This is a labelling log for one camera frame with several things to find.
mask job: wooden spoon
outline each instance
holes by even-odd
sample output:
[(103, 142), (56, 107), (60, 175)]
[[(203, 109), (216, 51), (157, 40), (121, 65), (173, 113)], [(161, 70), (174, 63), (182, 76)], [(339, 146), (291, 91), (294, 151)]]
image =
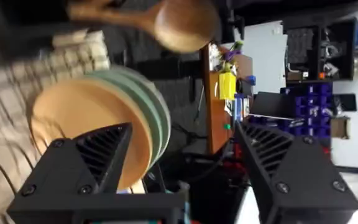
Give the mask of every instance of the wooden spoon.
[(215, 34), (218, 15), (209, 0), (163, 0), (145, 12), (119, 12), (99, 3), (73, 3), (68, 7), (73, 20), (92, 20), (132, 26), (154, 36), (176, 52), (194, 52)]

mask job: black shelf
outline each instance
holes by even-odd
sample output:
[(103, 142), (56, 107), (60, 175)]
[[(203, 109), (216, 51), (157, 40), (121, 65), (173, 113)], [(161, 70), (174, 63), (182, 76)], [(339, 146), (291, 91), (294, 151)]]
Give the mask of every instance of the black shelf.
[[(308, 72), (309, 74), (308, 77), (302, 77), (301, 80), (288, 80), (287, 76), (287, 83), (326, 83), (340, 80), (352, 80), (354, 72), (354, 51), (356, 46), (356, 24), (357, 19), (353, 18), (332, 24), (320, 24), (318, 26), (298, 27), (286, 30), (285, 32), (287, 34), (294, 33), (294, 30), (295, 33), (297, 31), (300, 32), (300, 30), (308, 30), (313, 33), (311, 48), (308, 44), (302, 42), (305, 40), (302, 39), (303, 37), (301, 35), (288, 35), (288, 58), (286, 64), (288, 64), (291, 60), (296, 61), (296, 59), (294, 59), (296, 54), (304, 55), (304, 52), (307, 51), (307, 59), (304, 60), (304, 58), (301, 57), (303, 61), (300, 60), (301, 63), (294, 64), (294, 67), (296, 68), (296, 65), (298, 65), (298, 67), (303, 68), (301, 72)], [(326, 29), (329, 30), (329, 41), (342, 46), (342, 54), (336, 58), (323, 58), (324, 49), (321, 45), (327, 38), (325, 32)], [(308, 46), (309, 48), (299, 49), (300, 46)], [(337, 77), (325, 77), (324, 79), (320, 79), (319, 74), (324, 72), (324, 64), (326, 62), (333, 64), (339, 69), (339, 75)]]

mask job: green plate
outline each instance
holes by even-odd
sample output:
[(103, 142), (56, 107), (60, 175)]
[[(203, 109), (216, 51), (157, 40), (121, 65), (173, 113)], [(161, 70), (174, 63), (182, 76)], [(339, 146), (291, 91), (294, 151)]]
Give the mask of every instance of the green plate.
[(157, 161), (162, 146), (162, 125), (153, 101), (148, 97), (146, 92), (137, 86), (131, 79), (114, 70), (96, 71), (87, 76), (91, 78), (99, 78), (117, 86), (138, 104), (150, 127), (153, 142), (152, 159), (149, 165), (149, 167), (151, 167), (155, 161)]
[(112, 65), (111, 70), (117, 71), (118, 73), (130, 78), (138, 84), (141, 89), (148, 93), (150, 99), (154, 102), (162, 123), (162, 148), (158, 156), (161, 157), (168, 146), (171, 136), (171, 116), (163, 96), (157, 90), (154, 83), (145, 78), (139, 72), (120, 65)]

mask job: black cable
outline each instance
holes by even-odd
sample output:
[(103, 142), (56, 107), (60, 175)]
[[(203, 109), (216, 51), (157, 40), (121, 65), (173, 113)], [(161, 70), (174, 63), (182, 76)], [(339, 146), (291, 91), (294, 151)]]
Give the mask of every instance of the black cable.
[(224, 160), (227, 152), (229, 151), (229, 148), (230, 148), (230, 141), (227, 141), (226, 144), (224, 145), (222, 155), (218, 159), (218, 161), (216, 161), (208, 170), (204, 171), (202, 174), (197, 175), (195, 177), (191, 177), (189, 179), (186, 179), (185, 182), (188, 182), (188, 183), (197, 182), (197, 181), (207, 177), (208, 175), (210, 175), (216, 168), (218, 168), (220, 163), (222, 163), (222, 161)]

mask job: yellow object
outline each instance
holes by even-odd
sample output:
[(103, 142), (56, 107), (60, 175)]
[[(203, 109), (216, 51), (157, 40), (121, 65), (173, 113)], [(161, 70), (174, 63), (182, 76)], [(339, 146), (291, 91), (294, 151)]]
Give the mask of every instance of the yellow object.
[(236, 76), (231, 72), (219, 74), (219, 99), (234, 100), (236, 93)]

